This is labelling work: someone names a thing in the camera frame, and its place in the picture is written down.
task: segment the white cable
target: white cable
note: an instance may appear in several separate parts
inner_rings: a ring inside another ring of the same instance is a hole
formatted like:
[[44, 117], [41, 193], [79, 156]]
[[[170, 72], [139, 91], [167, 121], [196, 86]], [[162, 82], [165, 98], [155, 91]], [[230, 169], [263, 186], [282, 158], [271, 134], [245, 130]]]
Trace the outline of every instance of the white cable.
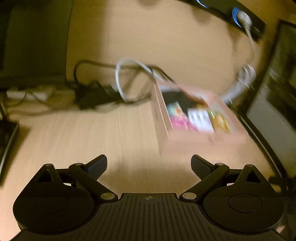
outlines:
[[165, 81], [163, 78], [161, 78], [159, 75], [157, 75], [156, 73], [154, 73], [149, 67], [147, 67], [145, 64], [143, 64], [142, 62], [132, 59], [132, 58], [122, 58], [117, 64], [116, 64], [116, 69], [115, 69], [115, 83], [116, 83], [116, 87], [118, 89], [118, 92], [121, 96], [121, 98], [124, 100], [124, 102], [134, 102], [137, 101], [137, 99], [129, 99], [128, 97], [126, 97], [126, 95], [123, 93], [123, 90], [120, 86], [120, 81], [119, 81], [119, 72], [121, 67], [124, 64], [127, 63], [134, 63], [139, 65], [140, 67], [142, 67], [144, 70], [146, 70], [148, 73], [150, 73], [155, 79], [160, 80], [160, 81]]
[[256, 72], [254, 68], [250, 65], [250, 63], [254, 60], [255, 56], [255, 44], [253, 38], [250, 33], [250, 27], [252, 25], [252, 21], [248, 15], [242, 12], [240, 16], [240, 21], [242, 22], [247, 36], [250, 42], [251, 54], [247, 61], [247, 64], [241, 68], [237, 75], [237, 81], [233, 83], [230, 89], [226, 94], [222, 95], [220, 98], [225, 104], [232, 103], [237, 97], [239, 97], [246, 89], [249, 89], [252, 82], [256, 78]]

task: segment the triangular cutout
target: triangular cutout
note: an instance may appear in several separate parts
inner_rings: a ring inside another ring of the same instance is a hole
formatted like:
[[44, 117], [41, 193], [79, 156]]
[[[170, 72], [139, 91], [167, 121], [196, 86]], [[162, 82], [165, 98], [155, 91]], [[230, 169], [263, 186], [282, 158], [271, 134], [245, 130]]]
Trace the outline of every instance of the triangular cutout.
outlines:
[[45, 183], [45, 182], [51, 182], [51, 181], [52, 181], [52, 177], [50, 176], [49, 172], [47, 170], [45, 170], [37, 182], [38, 183]]
[[246, 182], [261, 183], [259, 177], [257, 177], [256, 173], [253, 170], [249, 170]]

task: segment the computer screen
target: computer screen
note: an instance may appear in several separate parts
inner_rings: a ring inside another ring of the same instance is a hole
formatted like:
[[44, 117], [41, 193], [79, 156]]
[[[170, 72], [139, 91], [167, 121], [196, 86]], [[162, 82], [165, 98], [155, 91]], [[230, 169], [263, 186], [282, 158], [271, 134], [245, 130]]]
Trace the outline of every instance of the computer screen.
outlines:
[[0, 87], [65, 78], [73, 0], [0, 0]]

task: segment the white power strip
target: white power strip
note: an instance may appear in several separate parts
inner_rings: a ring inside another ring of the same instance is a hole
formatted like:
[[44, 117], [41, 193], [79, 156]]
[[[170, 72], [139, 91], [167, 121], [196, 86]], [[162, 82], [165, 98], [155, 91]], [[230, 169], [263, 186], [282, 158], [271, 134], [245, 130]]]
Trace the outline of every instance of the white power strip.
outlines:
[[[48, 86], [48, 85], [40, 85], [36, 88], [29, 89], [30, 92], [32, 92], [38, 99], [42, 101], [47, 101], [48, 98], [52, 95], [52, 93], [55, 90], [54, 86]], [[26, 94], [26, 89], [24, 90], [18, 90], [16, 87], [11, 87], [6, 91], [7, 97], [9, 99], [16, 99], [21, 100], [24, 98]], [[35, 100], [35, 98], [30, 94], [27, 93], [26, 100]]]

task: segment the pink box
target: pink box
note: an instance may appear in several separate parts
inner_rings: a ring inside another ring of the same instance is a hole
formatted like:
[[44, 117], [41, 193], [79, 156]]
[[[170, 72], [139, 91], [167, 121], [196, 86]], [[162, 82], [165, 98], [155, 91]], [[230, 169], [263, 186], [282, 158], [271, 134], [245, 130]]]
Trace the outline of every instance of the pink box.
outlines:
[[[163, 100], [162, 92], [184, 90], [202, 97], [211, 110], [218, 111], [227, 119], [230, 133], [202, 133], [174, 128]], [[213, 92], [194, 87], [157, 82], [152, 89], [152, 112], [160, 153], [198, 154], [200, 151], [233, 150], [249, 137], [235, 114]]]

